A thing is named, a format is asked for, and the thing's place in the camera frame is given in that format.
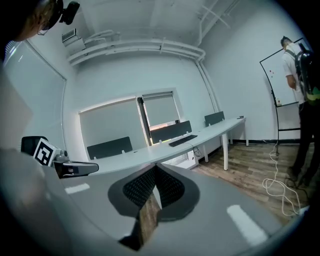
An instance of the whiteboard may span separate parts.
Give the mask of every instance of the whiteboard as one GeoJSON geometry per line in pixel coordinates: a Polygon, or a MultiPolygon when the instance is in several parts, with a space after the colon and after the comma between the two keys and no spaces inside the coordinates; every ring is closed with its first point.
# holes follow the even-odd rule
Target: whiteboard
{"type": "MultiPolygon", "coordinates": [[[[304,39],[300,39],[296,43],[302,43],[304,47],[309,50],[304,39]]],[[[274,97],[277,100],[279,99],[282,106],[297,102],[294,91],[288,86],[285,75],[282,60],[282,55],[284,53],[285,50],[282,49],[260,62],[269,79],[274,97]]]]}
{"type": "MultiPolygon", "coordinates": [[[[44,136],[50,143],[65,149],[62,104],[66,80],[58,74],[27,42],[12,51],[4,70],[12,86],[31,110],[22,137],[44,136]]],[[[22,109],[11,109],[19,117],[22,109]]],[[[17,138],[21,147],[21,138],[17,138]]]]}

